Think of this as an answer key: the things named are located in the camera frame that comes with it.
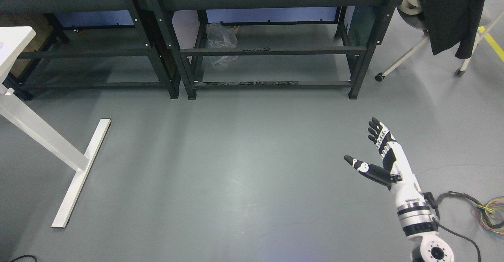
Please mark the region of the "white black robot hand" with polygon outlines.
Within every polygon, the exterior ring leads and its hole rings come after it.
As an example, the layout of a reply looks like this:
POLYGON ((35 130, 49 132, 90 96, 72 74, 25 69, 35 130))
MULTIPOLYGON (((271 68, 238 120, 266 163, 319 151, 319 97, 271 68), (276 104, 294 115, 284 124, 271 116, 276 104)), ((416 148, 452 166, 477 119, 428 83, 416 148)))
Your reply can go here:
POLYGON ((407 203, 425 203, 401 144, 383 122, 373 117, 368 124, 368 138, 377 148, 383 165, 370 164, 349 155, 345 155, 344 160, 362 176, 387 187, 395 195, 397 207, 407 203))

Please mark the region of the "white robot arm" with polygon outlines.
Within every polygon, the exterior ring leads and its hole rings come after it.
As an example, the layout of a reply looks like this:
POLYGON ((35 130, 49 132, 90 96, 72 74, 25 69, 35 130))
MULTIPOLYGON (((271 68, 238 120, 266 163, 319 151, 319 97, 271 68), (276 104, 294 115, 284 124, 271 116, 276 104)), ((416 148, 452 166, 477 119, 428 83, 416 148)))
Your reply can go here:
POLYGON ((398 206, 398 219, 405 236, 413 242, 411 262, 453 262, 452 248, 439 237, 436 216, 425 202, 398 206))

